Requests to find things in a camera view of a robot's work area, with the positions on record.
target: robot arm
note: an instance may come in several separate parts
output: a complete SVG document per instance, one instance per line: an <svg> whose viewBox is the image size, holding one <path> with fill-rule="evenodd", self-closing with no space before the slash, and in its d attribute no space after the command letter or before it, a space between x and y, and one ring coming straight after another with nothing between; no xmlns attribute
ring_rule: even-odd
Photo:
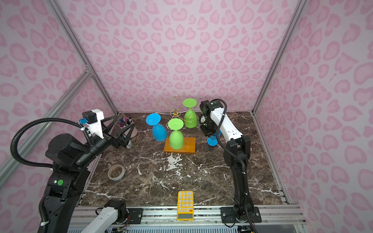
<svg viewBox="0 0 373 233"><path fill-rule="evenodd" d="M202 115L200 117L201 130L205 136L211 136L216 132L216 128L222 119L224 108L221 102L208 100L200 104ZM239 139L243 134L234 126L229 117L225 115L222 125L220 126L225 142L231 139Z"/></svg>
<svg viewBox="0 0 373 233"><path fill-rule="evenodd" d="M116 119L117 116L104 119L102 111L98 109L84 112L81 124L60 118L43 118L25 125L13 137L10 150L15 160L29 166L53 169L44 196L39 203L42 219L39 232L66 233L74 208L80 199L80 195L83 194L86 180L90 174L87 166L109 145L113 145L115 148L120 146L130 148L132 146L130 135L135 127L134 124L115 132L116 136L109 134ZM114 123L105 126L103 123L108 120L114 120ZM35 163L21 158L17 151L20 137L32 126L44 122L64 122L79 127L84 132L87 143L82 144L71 134L63 133L49 142L46 151L46 157L50 158L53 164ZM88 128L96 135L92 136L91 132L88 133L83 124L87 124ZM107 208L105 211L109 214L106 215L108 216L108 222L103 223L97 220L96 226L100 225L104 228L107 224L122 223L126 220L128 213L124 201L111 200L105 207Z"/></svg>
<svg viewBox="0 0 373 233"><path fill-rule="evenodd" d="M243 135L233 125L227 115L224 115L223 118L224 108L219 100L202 101L200 109L202 111L200 128L203 134L209 137L217 133L217 129L220 128L225 138L225 148L223 147L224 145L221 145L224 149L224 161L232 170L235 187L235 213L238 219L248 220L248 216L255 211L246 178L248 160L250 159L250 138L247 135Z"/></svg>

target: pink leopard print wall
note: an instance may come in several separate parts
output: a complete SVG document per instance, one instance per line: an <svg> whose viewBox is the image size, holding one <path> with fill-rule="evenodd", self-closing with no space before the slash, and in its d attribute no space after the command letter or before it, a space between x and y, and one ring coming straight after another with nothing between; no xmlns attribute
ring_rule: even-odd
<svg viewBox="0 0 373 233"><path fill-rule="evenodd" d="M106 117L114 114L92 80L88 80L60 117L76 122L81 118L82 112L96 108L101 109ZM54 123L27 159L40 163L52 163L45 157L45 151L50 140L61 133L70 133L82 143L86 142L83 133L78 128L68 124ZM15 171L0 190L0 232L37 232L40 225L38 204L50 175L49 168L24 165Z"/></svg>
<svg viewBox="0 0 373 233"><path fill-rule="evenodd" d="M43 0L1 1L0 28L1 168L13 135L45 116L83 67Z"/></svg>
<svg viewBox="0 0 373 233"><path fill-rule="evenodd" d="M251 110L297 2L59 1L126 112L158 111L158 100L176 94Z"/></svg>
<svg viewBox="0 0 373 233"><path fill-rule="evenodd" d="M373 2L312 0L257 114L312 232L373 231Z"/></svg>

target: dark marble surface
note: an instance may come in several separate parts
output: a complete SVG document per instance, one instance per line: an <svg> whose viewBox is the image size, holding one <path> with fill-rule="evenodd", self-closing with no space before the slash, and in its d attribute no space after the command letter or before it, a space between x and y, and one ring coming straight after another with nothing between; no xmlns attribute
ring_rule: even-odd
<svg viewBox="0 0 373 233"><path fill-rule="evenodd" d="M184 137L196 137L195 154L164 153L164 142L154 139L152 126L145 122L148 114L126 115L132 117L138 129L132 138L133 147L106 149L81 205L104 205L110 198L125 199L127 205L176 205L179 190L193 190L196 205L233 204L233 180L223 160L223 149L207 144L199 124L180 130ZM251 138L247 177L254 205L282 204L250 113L232 112L228 116L241 133ZM160 123L166 125L170 119L162 115ZM107 177L107 171L115 164L125 168L124 177L118 181Z"/></svg>

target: wooden block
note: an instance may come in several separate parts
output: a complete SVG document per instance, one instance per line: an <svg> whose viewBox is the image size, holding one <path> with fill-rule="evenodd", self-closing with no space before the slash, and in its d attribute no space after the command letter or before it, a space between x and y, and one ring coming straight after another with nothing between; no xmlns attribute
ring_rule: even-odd
<svg viewBox="0 0 373 233"><path fill-rule="evenodd" d="M172 149L170 146L170 137L167 137L166 143L164 144L164 152L167 153L188 153L194 154L195 153L195 138L184 138L184 146L181 149Z"/></svg>

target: metal rail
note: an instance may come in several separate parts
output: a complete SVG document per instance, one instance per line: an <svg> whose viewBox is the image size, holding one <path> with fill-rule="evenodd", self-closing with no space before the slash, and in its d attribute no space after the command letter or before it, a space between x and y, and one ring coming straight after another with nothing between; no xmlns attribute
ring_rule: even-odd
<svg viewBox="0 0 373 233"><path fill-rule="evenodd" d="M70 87L70 89L60 98L60 100L54 105L54 107L48 112L44 118L47 117L58 117L65 110L66 106L71 102L75 95L84 86L89 77L92 76L91 70L87 69L78 78L78 80ZM18 148L18 153L22 158L26 158L32 149L42 139L44 134L47 132L53 122L45 122L39 124L36 129L30 134L25 142ZM0 189L12 176L13 172L21 165L14 158L9 158L4 166L0 169Z"/></svg>
<svg viewBox="0 0 373 233"><path fill-rule="evenodd" d="M286 48L288 46L288 44L290 43L290 40L292 38L292 36L294 35L294 32L299 24L299 21L301 20L301 17L305 11L305 9L307 8L307 5L308 5L308 2L309 0L299 0L297 6L295 7L295 10L294 10L294 14L290 20L290 23L285 31L285 34L283 36L283 39L281 41L281 44L279 46L279 49L277 50L277 53L276 53L276 56L271 64L271 67L269 69L269 72L267 74L267 77L264 81L264 84L259 92L259 96L258 96L258 99L256 100L255 104L254 104L254 108L253 108L253 112L255 113L259 106L260 106L260 103L262 102L263 98L264 98L264 95L268 89L268 86L269 84L271 83L271 80L276 72L276 69L278 67L278 65L280 64L281 62L281 59L283 57L283 55L285 54L285 51L286 51Z"/></svg>
<svg viewBox="0 0 373 233"><path fill-rule="evenodd" d="M85 227L96 218L95 210L99 206L76 207L71 218L70 227ZM194 220L177 221L176 206L135 206L127 208L143 208L141 224L138 226L224 226L220 217L220 207L231 205L195 206ZM264 224L306 224L299 205L257 205Z"/></svg>
<svg viewBox="0 0 373 233"><path fill-rule="evenodd" d="M115 107L115 105L114 105L112 99L110 98L109 94L107 93L106 89L102 85L102 82L101 82L100 78L98 77L98 74L96 73L96 70L92 66L87 54L85 53L82 45L80 44L80 42L78 40L78 37L75 35L73 29L71 28L71 25L70 25L66 15L64 14L60 4L58 3L57 0L46 0L46 2L48 3L49 7L51 8L54 16L58 20L62 29L65 31L65 33L66 33L68 39L70 40L72 46L77 51L77 54L80 57L80 59L83 61L83 63L85 64L85 66L87 68L92 70L94 81L95 81L96 85L98 86L98 89L101 91L102 95L104 96L106 102L109 104L109 106L113 110L113 112L115 114L118 114L119 112L118 112L117 108Z"/></svg>
<svg viewBox="0 0 373 233"><path fill-rule="evenodd" d="M262 146L263 146L264 152L266 154L267 161L268 161L269 167L271 169L273 178L275 179L277 188L278 188L280 193L282 192L283 196L285 197L286 203L291 203L288 191L287 191L287 189L286 189L286 187L285 187L285 185L282 181L282 178L280 176L279 169L277 168L277 165L276 165L273 157L271 156L271 154L269 152L268 142L267 142L266 138L264 137L264 135L262 133L262 129L259 125L259 122L258 122L255 114L251 113L251 116L253 117L255 127L256 127L258 135L260 137L260 141L262 142Z"/></svg>

